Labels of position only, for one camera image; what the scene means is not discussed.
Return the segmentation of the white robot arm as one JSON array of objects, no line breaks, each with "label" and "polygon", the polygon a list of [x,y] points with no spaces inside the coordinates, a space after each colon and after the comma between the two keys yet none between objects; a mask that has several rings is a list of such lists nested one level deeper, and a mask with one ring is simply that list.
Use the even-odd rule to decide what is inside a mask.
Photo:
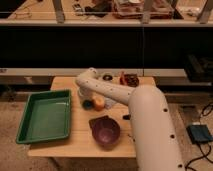
[{"label": "white robot arm", "polygon": [[177,135],[163,92],[154,85],[129,87],[97,79],[89,68],[76,77],[81,96],[90,91],[128,107],[138,171],[185,171]]}]

